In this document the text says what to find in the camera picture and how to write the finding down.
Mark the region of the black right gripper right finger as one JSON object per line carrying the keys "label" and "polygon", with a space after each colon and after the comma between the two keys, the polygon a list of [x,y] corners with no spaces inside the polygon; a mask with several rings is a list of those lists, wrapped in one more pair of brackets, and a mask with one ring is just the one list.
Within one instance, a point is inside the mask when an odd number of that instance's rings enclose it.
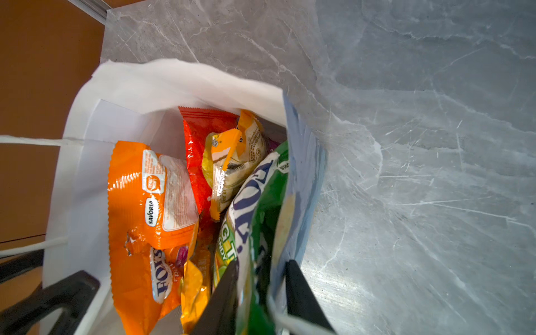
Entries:
{"label": "black right gripper right finger", "polygon": [[288,313],[300,321],[307,321],[322,331],[334,333],[313,291],[295,260],[289,260],[285,268],[286,299]]}

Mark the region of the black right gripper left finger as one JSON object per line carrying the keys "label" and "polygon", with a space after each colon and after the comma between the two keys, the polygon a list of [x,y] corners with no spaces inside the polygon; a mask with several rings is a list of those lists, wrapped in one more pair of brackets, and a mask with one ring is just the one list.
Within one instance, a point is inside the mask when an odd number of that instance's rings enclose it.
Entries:
{"label": "black right gripper left finger", "polygon": [[236,331],[238,264],[232,261],[191,335],[233,335]]}

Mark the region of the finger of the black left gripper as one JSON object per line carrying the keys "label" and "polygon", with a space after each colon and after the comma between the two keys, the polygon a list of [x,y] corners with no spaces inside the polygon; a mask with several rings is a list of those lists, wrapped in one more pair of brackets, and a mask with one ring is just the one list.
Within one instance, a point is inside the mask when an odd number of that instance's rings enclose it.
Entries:
{"label": "finger of the black left gripper", "polygon": [[2,334],[27,334],[39,321],[60,310],[51,334],[74,334],[101,284],[85,271],[58,281],[1,312]]}

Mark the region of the orange snack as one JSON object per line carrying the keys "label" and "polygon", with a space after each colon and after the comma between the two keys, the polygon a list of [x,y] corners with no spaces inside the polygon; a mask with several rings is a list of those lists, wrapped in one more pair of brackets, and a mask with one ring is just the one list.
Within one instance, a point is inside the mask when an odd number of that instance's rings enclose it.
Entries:
{"label": "orange snack", "polygon": [[211,298],[213,249],[213,234],[200,231],[196,224],[180,283],[184,334],[192,334]]}

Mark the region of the green pea snack bag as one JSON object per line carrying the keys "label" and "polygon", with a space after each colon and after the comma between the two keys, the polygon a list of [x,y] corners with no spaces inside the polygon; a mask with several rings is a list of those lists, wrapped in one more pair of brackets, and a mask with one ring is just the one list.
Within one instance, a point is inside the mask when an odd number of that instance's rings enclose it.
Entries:
{"label": "green pea snack bag", "polygon": [[236,334],[273,334],[267,315],[272,250],[276,226],[286,194],[289,172],[288,143],[268,154],[246,179],[229,206],[216,240],[213,285],[236,261]]}

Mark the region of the colourful skittles candy bag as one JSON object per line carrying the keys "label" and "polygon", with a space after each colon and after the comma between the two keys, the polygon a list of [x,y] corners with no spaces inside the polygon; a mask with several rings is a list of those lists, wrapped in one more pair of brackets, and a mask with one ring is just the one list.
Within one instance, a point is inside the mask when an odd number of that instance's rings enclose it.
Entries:
{"label": "colourful skittles candy bag", "polygon": [[181,304],[199,213],[183,160],[119,141],[107,181],[111,293],[127,334],[150,334]]}

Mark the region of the small orange snack packet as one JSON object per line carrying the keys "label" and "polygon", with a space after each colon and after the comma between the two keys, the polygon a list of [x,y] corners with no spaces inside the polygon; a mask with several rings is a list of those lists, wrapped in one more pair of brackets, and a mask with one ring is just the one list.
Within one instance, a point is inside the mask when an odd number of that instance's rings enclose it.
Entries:
{"label": "small orange snack packet", "polygon": [[242,184],[268,154],[263,128],[254,113],[242,110],[235,128],[205,139],[202,169],[212,188],[209,213],[220,221]]}

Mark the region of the red snack packet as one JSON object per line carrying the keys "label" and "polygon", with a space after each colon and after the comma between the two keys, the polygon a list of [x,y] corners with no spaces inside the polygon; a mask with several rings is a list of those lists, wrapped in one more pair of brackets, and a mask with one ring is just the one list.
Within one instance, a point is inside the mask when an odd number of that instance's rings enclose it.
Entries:
{"label": "red snack packet", "polygon": [[195,201],[200,214],[209,214],[212,187],[202,169],[206,138],[211,133],[222,133],[237,124],[238,116],[221,110],[199,107],[179,107],[183,119],[186,145],[186,164]]}

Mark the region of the white paper bag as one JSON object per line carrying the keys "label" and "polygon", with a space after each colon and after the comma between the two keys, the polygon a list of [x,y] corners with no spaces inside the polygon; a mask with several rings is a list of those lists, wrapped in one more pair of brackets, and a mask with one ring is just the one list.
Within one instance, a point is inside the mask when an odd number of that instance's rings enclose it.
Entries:
{"label": "white paper bag", "polygon": [[44,286],[1,333],[333,334],[300,263],[327,152],[283,91],[177,59],[107,61],[59,140]]}

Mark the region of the aluminium corner post left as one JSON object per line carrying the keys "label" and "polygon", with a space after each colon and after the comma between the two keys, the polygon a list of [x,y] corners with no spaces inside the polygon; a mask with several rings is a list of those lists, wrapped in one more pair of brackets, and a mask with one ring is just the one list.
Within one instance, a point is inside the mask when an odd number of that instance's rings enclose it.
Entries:
{"label": "aluminium corner post left", "polygon": [[72,5],[95,19],[102,25],[106,24],[107,12],[112,8],[103,0],[68,0]]}

